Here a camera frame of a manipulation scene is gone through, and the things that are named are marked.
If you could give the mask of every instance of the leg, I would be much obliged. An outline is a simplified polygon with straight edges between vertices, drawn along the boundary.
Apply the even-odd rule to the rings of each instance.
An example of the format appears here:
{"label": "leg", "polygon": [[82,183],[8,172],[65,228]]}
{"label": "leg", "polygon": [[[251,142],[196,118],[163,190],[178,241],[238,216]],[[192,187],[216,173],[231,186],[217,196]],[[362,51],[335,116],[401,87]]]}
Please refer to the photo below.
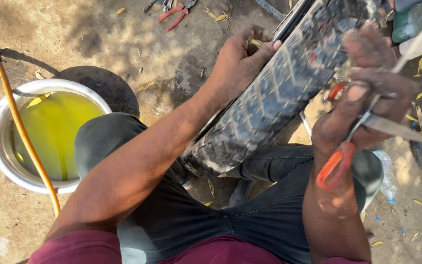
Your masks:
{"label": "leg", "polygon": [[[124,113],[104,115],[85,123],[74,142],[81,179],[102,159],[146,128]],[[125,264],[156,263],[208,237],[227,233],[230,230],[223,213],[193,199],[171,169],[117,228]]]}
{"label": "leg", "polygon": [[[233,234],[292,264],[308,264],[310,256],[302,223],[302,201],[312,169],[311,147],[277,147],[257,152],[229,176],[277,183],[244,204],[225,209]],[[370,151],[356,153],[353,179],[358,211],[367,206],[382,183],[382,165]]]}

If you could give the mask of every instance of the orange hose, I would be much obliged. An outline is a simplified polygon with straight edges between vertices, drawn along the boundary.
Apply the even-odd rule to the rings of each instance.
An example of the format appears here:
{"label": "orange hose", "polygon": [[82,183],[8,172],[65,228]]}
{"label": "orange hose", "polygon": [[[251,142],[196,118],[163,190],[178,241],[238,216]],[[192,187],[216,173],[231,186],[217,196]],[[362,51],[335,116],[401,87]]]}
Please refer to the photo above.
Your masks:
{"label": "orange hose", "polygon": [[45,183],[46,188],[50,194],[50,198],[52,200],[53,209],[55,211],[55,218],[58,217],[60,213],[60,202],[58,201],[58,197],[56,196],[55,189],[53,188],[53,184],[48,177],[48,174],[45,171],[45,168],[42,165],[42,162],[38,158],[37,153],[35,152],[34,146],[32,145],[31,140],[29,139],[29,135],[25,130],[24,124],[22,122],[22,118],[19,114],[19,109],[17,108],[17,104],[15,103],[14,96],[12,93],[11,84],[9,83],[8,75],[4,70],[3,63],[0,61],[0,77],[1,81],[3,82],[4,93],[6,94],[6,98],[9,102],[9,109],[11,110],[12,117],[14,118],[15,126],[17,127],[17,131],[21,135],[22,142],[24,143],[25,148],[29,152],[29,155],[37,168],[40,177],[42,177],[43,182]]}

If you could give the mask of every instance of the man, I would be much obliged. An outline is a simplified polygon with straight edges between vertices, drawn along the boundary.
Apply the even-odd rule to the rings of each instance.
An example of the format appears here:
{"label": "man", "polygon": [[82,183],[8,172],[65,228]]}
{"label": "man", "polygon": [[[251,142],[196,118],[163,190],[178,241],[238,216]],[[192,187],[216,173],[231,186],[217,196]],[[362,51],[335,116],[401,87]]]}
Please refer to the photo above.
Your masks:
{"label": "man", "polygon": [[83,180],[29,263],[371,262],[359,213],[378,191],[382,170],[372,153],[361,150],[390,136],[361,126],[353,137],[359,152],[351,171],[331,191],[314,184],[372,92],[383,95],[374,113],[396,122],[415,92],[414,82],[388,70],[395,64],[389,41],[371,23],[345,34],[357,65],[350,70],[353,82],[315,124],[313,146],[261,149],[227,173],[277,184],[220,210],[205,207],[180,185],[186,180],[173,165],[179,154],[281,47],[276,41],[258,50],[252,39],[270,40],[257,26],[228,39],[203,87],[152,127],[123,113],[82,126],[75,154]]}

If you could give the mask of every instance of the rim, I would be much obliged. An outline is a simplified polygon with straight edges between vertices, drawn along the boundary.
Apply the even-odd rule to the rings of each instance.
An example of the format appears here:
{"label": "rim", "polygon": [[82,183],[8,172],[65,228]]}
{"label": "rim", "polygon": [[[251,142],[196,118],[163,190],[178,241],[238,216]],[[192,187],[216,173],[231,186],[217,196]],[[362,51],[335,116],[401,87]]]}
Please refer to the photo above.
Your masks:
{"label": "rim", "polygon": [[[76,93],[86,97],[99,106],[104,114],[112,112],[107,103],[96,92],[79,83],[62,80],[62,79],[44,79],[36,80],[14,89],[14,99],[18,108],[26,103],[26,101],[45,93],[50,92],[69,92]],[[12,116],[9,110],[9,102],[4,97],[0,100],[0,170],[13,182],[28,190],[48,194],[42,179],[33,175],[16,161],[13,151],[8,151],[7,142],[4,142],[4,135],[8,133],[9,120]],[[70,181],[53,181],[53,187],[58,194],[72,193],[78,186],[80,179]]]}

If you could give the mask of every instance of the yellow water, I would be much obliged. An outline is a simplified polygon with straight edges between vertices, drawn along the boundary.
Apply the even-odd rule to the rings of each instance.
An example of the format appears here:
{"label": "yellow water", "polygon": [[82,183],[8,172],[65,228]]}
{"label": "yellow water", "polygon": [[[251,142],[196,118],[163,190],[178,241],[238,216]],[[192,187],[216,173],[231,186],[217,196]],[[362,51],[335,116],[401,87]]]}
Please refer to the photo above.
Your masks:
{"label": "yellow water", "polygon": [[[74,93],[52,93],[30,100],[20,109],[27,134],[51,180],[78,178],[74,161],[74,138],[85,122],[101,116],[91,100]],[[38,176],[19,132],[12,124],[14,152],[19,163]]]}

